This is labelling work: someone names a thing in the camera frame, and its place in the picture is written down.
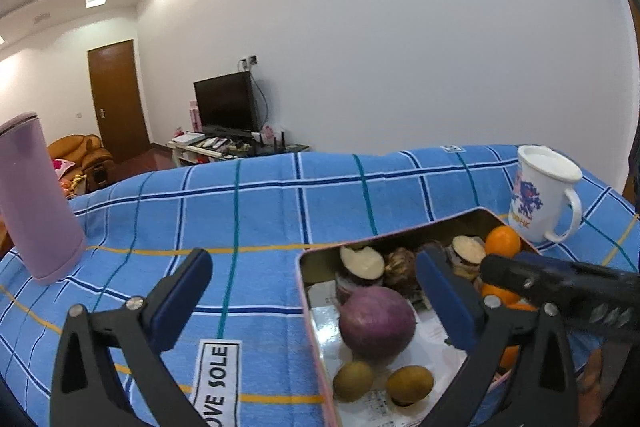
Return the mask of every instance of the television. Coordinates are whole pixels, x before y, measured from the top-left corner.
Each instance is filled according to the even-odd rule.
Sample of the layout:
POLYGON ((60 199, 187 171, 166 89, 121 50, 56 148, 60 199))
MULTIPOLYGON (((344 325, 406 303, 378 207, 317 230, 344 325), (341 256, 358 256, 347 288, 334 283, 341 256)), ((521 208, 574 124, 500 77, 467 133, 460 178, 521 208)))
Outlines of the television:
POLYGON ((193 84, 202 130, 260 131, 251 74, 226 74, 193 84))

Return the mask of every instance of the blue cloth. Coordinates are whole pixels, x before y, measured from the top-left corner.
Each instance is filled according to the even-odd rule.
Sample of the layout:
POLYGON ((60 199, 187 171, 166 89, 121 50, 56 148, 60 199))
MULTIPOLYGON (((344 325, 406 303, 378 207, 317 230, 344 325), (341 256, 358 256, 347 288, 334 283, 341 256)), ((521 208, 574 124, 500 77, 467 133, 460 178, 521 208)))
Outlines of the blue cloth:
MULTIPOLYGON (((354 156, 303 153, 241 161, 238 265, 224 336, 243 341, 242 427, 324 425, 294 277, 303 245, 356 240, 373 229, 393 232, 478 204, 505 214, 517 165, 516 148, 505 145, 430 148, 360 161, 370 212, 354 156)), ((188 392, 198 342, 217 334, 234 257, 236 166, 232 161, 142 174, 73 200, 90 248, 68 277, 48 287, 31 280, 15 250, 5 256, 0 371, 37 425, 49 425, 54 356, 69 307, 84 303, 91 310, 99 300, 99 311, 117 308, 129 296, 146 295, 191 248, 203 247, 213 255, 212 282, 175 349, 162 356, 188 392)), ((630 258, 614 252, 609 266, 637 269, 640 235, 631 206, 586 171, 577 191, 589 222, 630 258)), ((569 222, 567 210, 558 229, 569 222)), ((540 245, 545 255, 597 264, 612 248, 587 223, 563 245, 540 245)), ((588 335, 572 338, 577 367, 597 342, 588 335)), ((119 350, 114 361, 126 365, 119 350)), ((136 412, 156 425, 131 377, 121 372, 120 378, 136 412)), ((485 402, 485 415, 497 394, 485 402)))

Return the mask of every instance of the orange fruit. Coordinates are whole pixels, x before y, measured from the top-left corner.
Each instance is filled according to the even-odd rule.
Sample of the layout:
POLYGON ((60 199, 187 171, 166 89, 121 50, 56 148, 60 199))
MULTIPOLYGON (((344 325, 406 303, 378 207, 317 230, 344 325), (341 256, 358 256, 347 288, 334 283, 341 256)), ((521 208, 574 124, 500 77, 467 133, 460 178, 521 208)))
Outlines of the orange fruit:
POLYGON ((520 251, 521 241, 518 232, 507 225, 496 227, 484 240, 484 251, 505 257, 513 257, 520 251))
POLYGON ((512 310, 523 310, 526 312, 537 312, 538 308, 536 308, 535 306, 532 306, 529 303, 526 302, 516 302, 513 304, 507 304, 507 308, 510 308, 512 310))
POLYGON ((520 300, 519 295, 510 292, 509 290, 498 288, 498 286, 494 286, 492 284, 483 284, 482 288, 480 289, 480 295, 482 295, 482 297, 486 297, 487 295, 495 295, 505 306, 515 304, 520 300))
POLYGON ((513 365, 516 363, 519 352, 519 346, 505 347, 504 351, 502 352, 502 358, 500 359, 500 367, 506 369, 507 371, 510 370, 511 367, 513 367, 513 365))

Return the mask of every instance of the yellow-green fruit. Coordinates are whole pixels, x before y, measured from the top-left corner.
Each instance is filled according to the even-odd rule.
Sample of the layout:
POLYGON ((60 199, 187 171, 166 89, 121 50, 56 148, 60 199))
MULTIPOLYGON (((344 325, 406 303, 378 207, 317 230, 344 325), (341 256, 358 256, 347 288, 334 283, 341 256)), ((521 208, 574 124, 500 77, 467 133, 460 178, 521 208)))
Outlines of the yellow-green fruit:
POLYGON ((369 392, 373 385, 373 369, 366 362, 343 365, 334 378, 334 393, 343 402, 355 402, 369 392))
POLYGON ((433 375, 421 365, 401 367, 386 381, 386 391, 396 405, 405 407, 422 400, 433 389, 433 375))

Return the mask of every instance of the pink pillow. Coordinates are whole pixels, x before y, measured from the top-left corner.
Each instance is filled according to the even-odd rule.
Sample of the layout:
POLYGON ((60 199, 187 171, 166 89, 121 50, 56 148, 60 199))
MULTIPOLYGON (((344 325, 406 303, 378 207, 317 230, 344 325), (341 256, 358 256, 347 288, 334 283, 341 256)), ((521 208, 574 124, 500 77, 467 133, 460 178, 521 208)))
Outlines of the pink pillow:
POLYGON ((67 160, 53 160, 53 168, 56 170, 56 174, 58 175, 58 179, 61 179, 65 173, 75 165, 73 162, 69 162, 67 160))

